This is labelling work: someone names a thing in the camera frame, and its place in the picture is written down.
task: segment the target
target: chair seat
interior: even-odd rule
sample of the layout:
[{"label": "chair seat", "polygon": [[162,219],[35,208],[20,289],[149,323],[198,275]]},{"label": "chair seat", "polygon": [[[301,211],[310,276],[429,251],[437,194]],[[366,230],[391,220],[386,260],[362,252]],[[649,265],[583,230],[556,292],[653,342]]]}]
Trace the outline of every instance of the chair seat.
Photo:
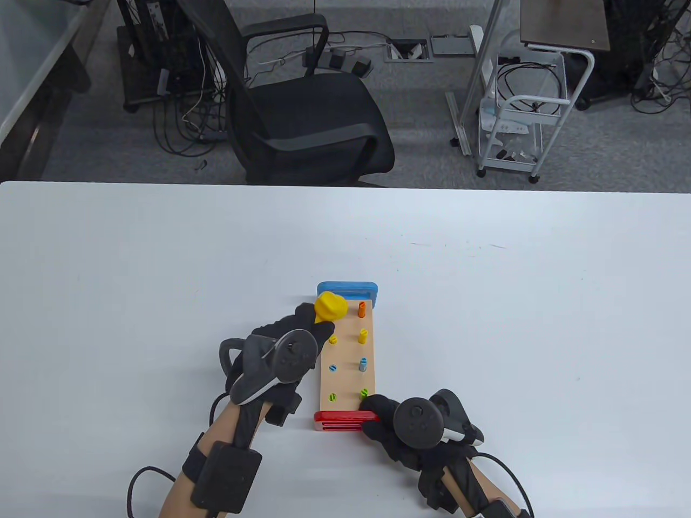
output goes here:
[{"label": "chair seat", "polygon": [[[367,123],[374,129],[378,145],[365,170],[357,171],[357,176],[387,173],[393,168],[394,148],[384,118],[363,82],[353,74],[316,74],[257,86],[249,92],[272,138],[298,137]],[[300,183],[314,184],[347,180],[357,158],[353,148],[349,144],[331,150],[313,171],[306,171],[304,164],[294,170],[287,166],[273,172],[284,177],[274,180],[291,183],[295,178]]]}]

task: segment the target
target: blue block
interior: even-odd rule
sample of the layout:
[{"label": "blue block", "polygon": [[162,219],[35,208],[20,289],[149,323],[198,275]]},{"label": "blue block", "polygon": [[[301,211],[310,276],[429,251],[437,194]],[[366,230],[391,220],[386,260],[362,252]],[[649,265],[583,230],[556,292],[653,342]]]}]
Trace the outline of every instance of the blue block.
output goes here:
[{"label": "blue block", "polygon": [[327,280],[317,285],[316,295],[320,296],[325,291],[331,291],[346,300],[371,300],[374,307],[379,288],[374,282]]}]

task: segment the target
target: black glove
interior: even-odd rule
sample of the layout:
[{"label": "black glove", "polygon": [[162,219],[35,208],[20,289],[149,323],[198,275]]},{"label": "black glove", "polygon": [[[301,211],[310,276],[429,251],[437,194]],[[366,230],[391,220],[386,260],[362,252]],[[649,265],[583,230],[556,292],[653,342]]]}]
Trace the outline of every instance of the black glove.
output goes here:
[{"label": "black glove", "polygon": [[451,493],[441,482],[444,474],[444,467],[450,466],[453,469],[454,478],[456,474],[467,478],[467,483],[462,484],[469,488],[472,503],[477,506],[486,505],[486,498],[470,471],[470,466],[466,459],[472,459],[477,450],[473,446],[458,444],[449,441],[439,443],[429,450],[415,450],[406,445],[398,438],[393,427],[393,414],[396,412],[399,403],[380,394],[369,396],[360,403],[360,410],[374,412],[380,421],[370,421],[363,423],[362,431],[364,434],[381,443],[388,456],[393,461],[400,461],[401,464],[411,470],[420,471],[420,478],[417,488],[422,496],[427,500],[427,505],[432,509],[443,508],[454,513],[458,509],[458,504]]},{"label": "black glove", "polygon": [[447,466],[449,462],[458,458],[471,459],[477,450],[469,445],[453,443],[439,443],[430,450],[415,450],[398,438],[393,428],[393,414],[399,403],[386,396],[375,394],[365,398],[360,403],[360,410],[374,412],[380,421],[363,423],[362,431],[367,437],[381,443],[388,456],[393,461],[411,470],[434,470]]},{"label": "black glove", "polygon": [[[252,334],[267,336],[269,338],[280,338],[293,329],[305,329],[312,333],[319,346],[319,353],[321,353],[324,342],[334,333],[334,324],[333,322],[320,322],[319,324],[315,324],[315,318],[314,304],[300,304],[295,308],[294,315],[286,316],[273,324],[257,327],[252,331]],[[233,386],[233,383],[235,383],[242,373],[243,353],[241,352],[229,369],[225,383],[226,392],[230,391],[230,387]],[[300,396],[295,393],[299,383],[300,381],[295,383],[281,383],[268,389],[268,391],[257,398],[261,401],[273,404],[273,407],[266,417],[268,423],[280,426],[283,424],[288,413],[295,412],[301,400]]]}]

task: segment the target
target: chair armrest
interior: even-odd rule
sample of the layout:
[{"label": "chair armrest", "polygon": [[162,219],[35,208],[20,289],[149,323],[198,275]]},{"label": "chair armrest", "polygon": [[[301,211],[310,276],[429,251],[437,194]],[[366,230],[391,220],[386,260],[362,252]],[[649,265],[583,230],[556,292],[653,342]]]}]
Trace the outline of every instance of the chair armrest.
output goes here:
[{"label": "chair armrest", "polygon": [[290,18],[281,18],[279,20],[252,23],[251,25],[243,27],[240,32],[243,34],[245,41],[249,41],[257,36],[267,36],[271,34],[280,34],[282,32],[294,32],[297,30],[316,28],[321,28],[322,31],[326,32],[329,30],[328,26],[326,25],[326,18],[323,15],[310,13],[308,15],[299,15]]},{"label": "chair armrest", "polygon": [[353,124],[319,133],[310,133],[289,139],[263,139],[257,134],[254,137],[264,145],[279,153],[295,153],[298,151],[308,151],[310,149],[343,144],[354,140],[373,139],[377,143],[377,134],[367,123]]}]

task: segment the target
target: wooden board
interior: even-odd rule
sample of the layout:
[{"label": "wooden board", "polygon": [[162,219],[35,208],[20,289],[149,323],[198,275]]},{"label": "wooden board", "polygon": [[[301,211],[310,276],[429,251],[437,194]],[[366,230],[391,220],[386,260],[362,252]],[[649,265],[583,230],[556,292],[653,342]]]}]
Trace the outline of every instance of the wooden board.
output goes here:
[{"label": "wooden board", "polygon": [[[364,318],[357,316],[360,302],[367,307]],[[349,300],[348,315],[334,323],[338,343],[332,345],[327,341],[321,351],[320,410],[357,410],[362,389],[367,389],[370,394],[376,393],[375,334],[372,323],[371,300]],[[368,332],[365,345],[357,341],[361,329],[367,329]],[[361,358],[367,358],[365,372],[359,370]],[[336,372],[329,370],[331,365],[336,365]],[[336,401],[329,401],[331,394],[336,394]]]},{"label": "wooden board", "polygon": [[521,0],[520,41],[609,50],[603,0]]}]

